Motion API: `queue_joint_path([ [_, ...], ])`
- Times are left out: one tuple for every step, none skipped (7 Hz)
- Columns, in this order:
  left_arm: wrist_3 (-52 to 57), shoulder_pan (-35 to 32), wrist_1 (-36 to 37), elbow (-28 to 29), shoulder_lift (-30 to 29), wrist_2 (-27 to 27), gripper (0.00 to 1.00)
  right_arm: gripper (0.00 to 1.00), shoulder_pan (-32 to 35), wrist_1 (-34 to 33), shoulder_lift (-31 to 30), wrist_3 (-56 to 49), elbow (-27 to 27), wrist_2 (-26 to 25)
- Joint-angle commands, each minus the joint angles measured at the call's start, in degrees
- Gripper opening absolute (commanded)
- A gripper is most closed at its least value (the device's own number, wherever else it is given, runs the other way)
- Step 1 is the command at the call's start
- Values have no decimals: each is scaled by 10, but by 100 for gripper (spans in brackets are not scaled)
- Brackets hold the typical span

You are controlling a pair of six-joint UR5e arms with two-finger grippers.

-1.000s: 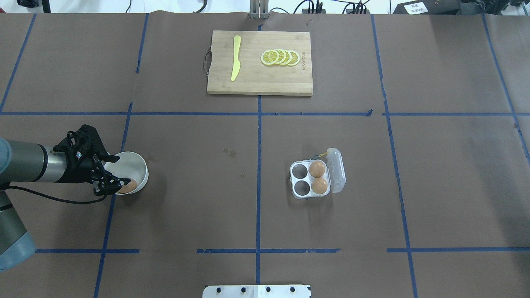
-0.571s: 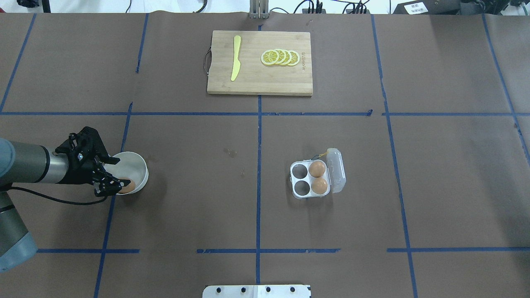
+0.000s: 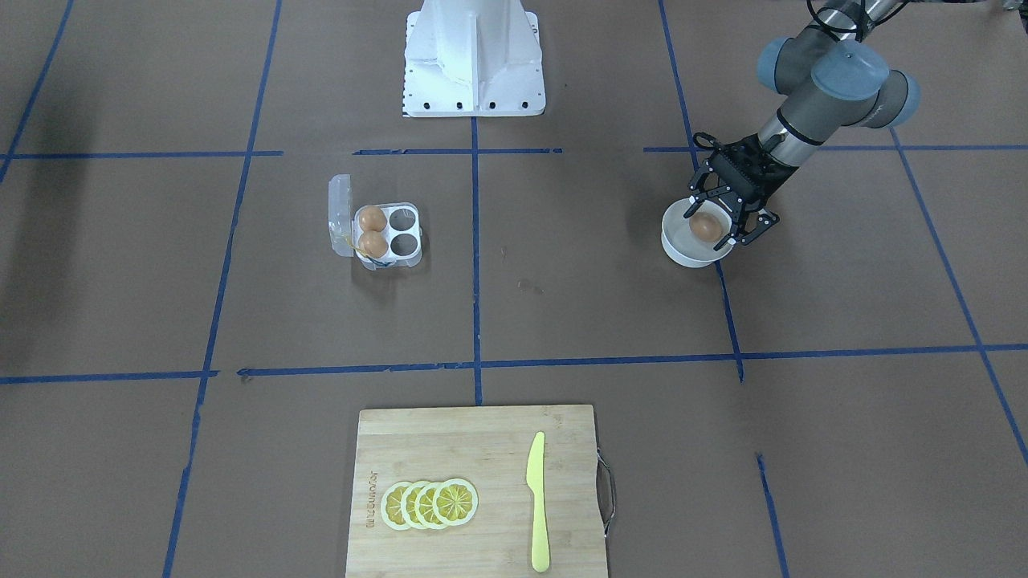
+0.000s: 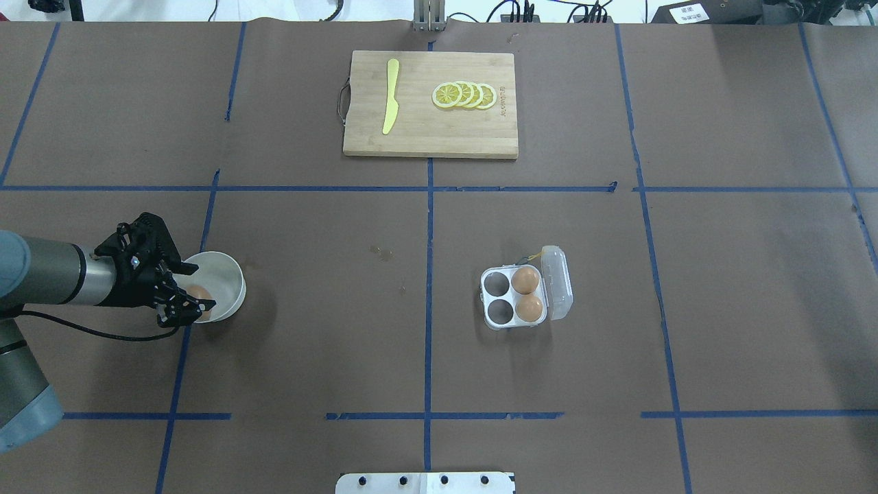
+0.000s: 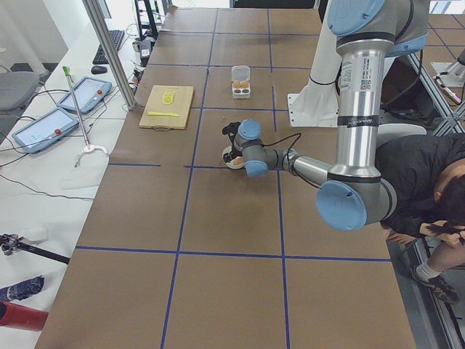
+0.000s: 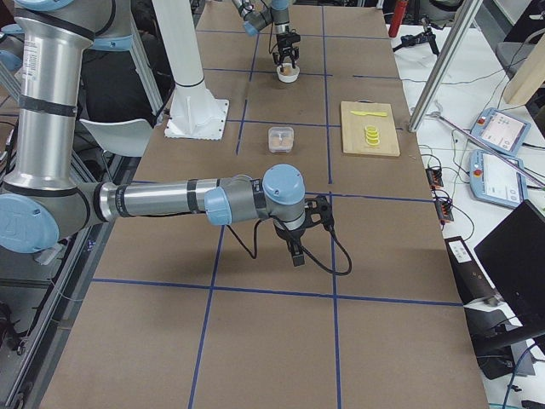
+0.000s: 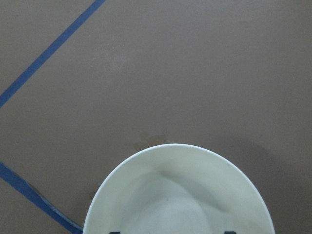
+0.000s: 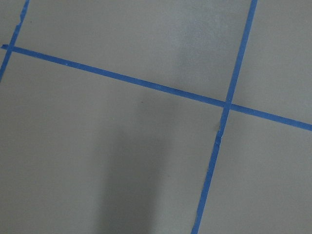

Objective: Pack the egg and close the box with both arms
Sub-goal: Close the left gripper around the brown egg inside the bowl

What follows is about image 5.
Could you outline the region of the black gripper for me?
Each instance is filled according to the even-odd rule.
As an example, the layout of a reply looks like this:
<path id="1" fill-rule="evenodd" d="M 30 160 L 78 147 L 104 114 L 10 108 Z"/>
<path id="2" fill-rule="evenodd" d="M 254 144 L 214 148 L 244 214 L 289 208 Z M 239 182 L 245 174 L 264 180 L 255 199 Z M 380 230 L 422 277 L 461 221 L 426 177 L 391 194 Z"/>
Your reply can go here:
<path id="1" fill-rule="evenodd" d="M 236 151 L 236 153 L 237 153 L 237 154 L 235 154 L 235 156 L 233 158 L 231 157 L 231 155 L 229 153 L 223 155 L 223 159 L 225 160 L 225 162 L 230 162 L 230 161 L 232 161 L 232 159 L 233 160 L 241 159 L 242 152 L 239 151 L 235 146 L 235 136 L 238 133 L 239 126 L 240 126 L 240 122 L 232 122 L 232 123 L 229 123 L 227 126 L 225 126 L 222 129 L 222 134 L 228 136 L 229 141 L 230 141 L 231 146 L 232 146 L 232 149 L 234 151 Z"/>

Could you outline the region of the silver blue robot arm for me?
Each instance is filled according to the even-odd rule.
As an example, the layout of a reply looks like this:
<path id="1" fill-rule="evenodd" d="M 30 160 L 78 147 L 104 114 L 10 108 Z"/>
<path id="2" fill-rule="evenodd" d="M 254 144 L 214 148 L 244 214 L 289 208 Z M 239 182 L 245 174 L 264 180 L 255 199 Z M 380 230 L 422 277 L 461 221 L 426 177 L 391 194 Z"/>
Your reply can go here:
<path id="1" fill-rule="evenodd" d="M 251 177 L 283 169 L 310 182 L 320 216 L 337 230 L 390 216 L 397 194 L 374 164 L 384 61 L 424 47 L 428 16 L 428 1 L 330 1 L 308 84 L 288 96 L 288 109 L 293 126 L 337 128 L 335 164 L 265 145 L 260 124 L 246 119 L 223 129 L 226 165 Z"/>

